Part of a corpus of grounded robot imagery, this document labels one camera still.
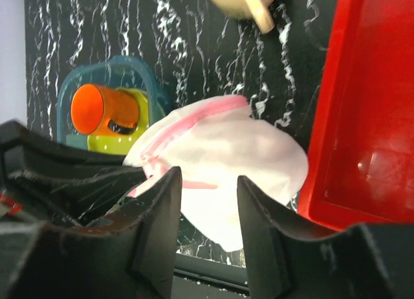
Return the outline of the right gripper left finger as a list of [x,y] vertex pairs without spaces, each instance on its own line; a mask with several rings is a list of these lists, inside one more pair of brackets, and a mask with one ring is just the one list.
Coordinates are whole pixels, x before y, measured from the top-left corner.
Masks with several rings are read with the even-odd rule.
[[169,298],[181,187],[171,168],[95,227],[1,223],[1,297]]

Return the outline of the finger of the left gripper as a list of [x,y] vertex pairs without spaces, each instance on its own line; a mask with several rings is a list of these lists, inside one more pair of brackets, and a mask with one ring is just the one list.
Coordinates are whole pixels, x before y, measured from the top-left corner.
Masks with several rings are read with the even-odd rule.
[[57,143],[17,120],[1,124],[1,196],[8,218],[85,226],[106,215],[144,182],[142,168],[123,155],[90,152]]

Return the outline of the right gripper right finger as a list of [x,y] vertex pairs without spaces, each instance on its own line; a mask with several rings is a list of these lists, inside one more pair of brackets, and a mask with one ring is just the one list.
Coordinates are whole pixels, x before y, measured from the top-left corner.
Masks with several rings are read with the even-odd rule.
[[248,177],[237,203],[252,298],[412,298],[413,226],[333,231],[271,199]]

